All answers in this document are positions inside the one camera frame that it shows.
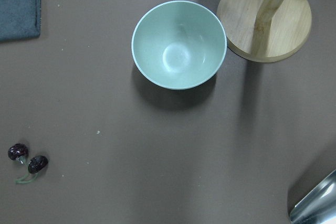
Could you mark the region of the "pair of dark cherries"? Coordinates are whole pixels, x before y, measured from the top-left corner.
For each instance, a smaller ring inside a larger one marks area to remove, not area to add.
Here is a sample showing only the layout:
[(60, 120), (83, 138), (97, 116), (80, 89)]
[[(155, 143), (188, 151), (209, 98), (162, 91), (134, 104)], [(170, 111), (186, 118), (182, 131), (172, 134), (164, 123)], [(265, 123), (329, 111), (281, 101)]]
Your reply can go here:
[(33, 182), (39, 173), (47, 167), (49, 160), (46, 156), (37, 155), (28, 161), (29, 150), (25, 144), (16, 143), (8, 151), (8, 158), (12, 161), (18, 161), (26, 167), (26, 174), (15, 180), (16, 184), (29, 184)]

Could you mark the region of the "wooden cup stand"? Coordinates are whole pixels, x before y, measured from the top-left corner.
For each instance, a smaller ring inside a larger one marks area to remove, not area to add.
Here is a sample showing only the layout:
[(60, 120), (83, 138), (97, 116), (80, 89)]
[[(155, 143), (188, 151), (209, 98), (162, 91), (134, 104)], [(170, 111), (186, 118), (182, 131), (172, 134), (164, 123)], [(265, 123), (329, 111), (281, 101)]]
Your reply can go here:
[(312, 13), (308, 0), (220, 0), (217, 12), (228, 47), (255, 62), (276, 62), (307, 41)]

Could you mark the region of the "steel ice scoop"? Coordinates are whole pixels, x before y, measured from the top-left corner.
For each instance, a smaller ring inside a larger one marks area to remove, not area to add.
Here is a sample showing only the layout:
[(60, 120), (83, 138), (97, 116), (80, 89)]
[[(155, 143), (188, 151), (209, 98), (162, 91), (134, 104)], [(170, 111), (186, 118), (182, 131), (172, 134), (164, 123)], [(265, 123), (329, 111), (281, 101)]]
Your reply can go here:
[(291, 223), (335, 223), (335, 171), (294, 206), (289, 219)]

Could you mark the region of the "light green bowl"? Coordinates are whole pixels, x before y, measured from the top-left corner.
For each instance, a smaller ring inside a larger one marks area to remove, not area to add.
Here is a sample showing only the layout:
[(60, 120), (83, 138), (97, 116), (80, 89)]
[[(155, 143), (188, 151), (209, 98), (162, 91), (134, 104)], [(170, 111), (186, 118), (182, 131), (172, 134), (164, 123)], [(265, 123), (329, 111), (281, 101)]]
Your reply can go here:
[(137, 23), (131, 50), (145, 78), (170, 90), (186, 90), (212, 78), (224, 62), (227, 37), (208, 8), (169, 1), (149, 10)]

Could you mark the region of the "grey folded cloth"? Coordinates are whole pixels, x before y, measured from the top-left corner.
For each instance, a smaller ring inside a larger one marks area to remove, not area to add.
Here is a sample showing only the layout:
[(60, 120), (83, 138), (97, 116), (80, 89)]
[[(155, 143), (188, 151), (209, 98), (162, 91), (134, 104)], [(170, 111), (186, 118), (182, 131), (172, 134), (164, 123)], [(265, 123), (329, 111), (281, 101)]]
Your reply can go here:
[(41, 0), (1, 0), (1, 42), (37, 38)]

